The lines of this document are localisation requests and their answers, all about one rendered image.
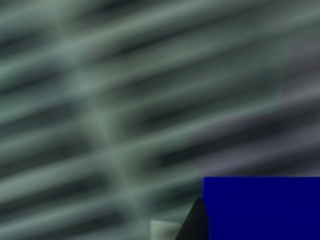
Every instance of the blue rectangle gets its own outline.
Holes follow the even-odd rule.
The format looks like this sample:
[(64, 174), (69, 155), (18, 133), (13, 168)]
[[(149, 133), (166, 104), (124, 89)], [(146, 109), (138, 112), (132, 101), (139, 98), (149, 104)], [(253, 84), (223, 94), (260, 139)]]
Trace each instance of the blue rectangle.
[(319, 177), (206, 177), (210, 240), (320, 240)]

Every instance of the blurry background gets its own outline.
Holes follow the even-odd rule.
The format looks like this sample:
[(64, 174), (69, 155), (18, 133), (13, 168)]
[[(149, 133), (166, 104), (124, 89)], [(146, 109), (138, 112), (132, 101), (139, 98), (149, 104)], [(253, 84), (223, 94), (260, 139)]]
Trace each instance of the blurry background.
[(318, 175), (319, 9), (1, 0), (0, 239), (148, 240), (203, 176)]

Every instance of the dark triangular object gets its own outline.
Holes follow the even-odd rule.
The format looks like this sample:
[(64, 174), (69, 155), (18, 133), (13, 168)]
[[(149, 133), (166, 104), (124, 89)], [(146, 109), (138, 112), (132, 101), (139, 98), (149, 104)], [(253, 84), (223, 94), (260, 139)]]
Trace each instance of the dark triangular object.
[(209, 240), (209, 220), (201, 197), (196, 199), (175, 240)]

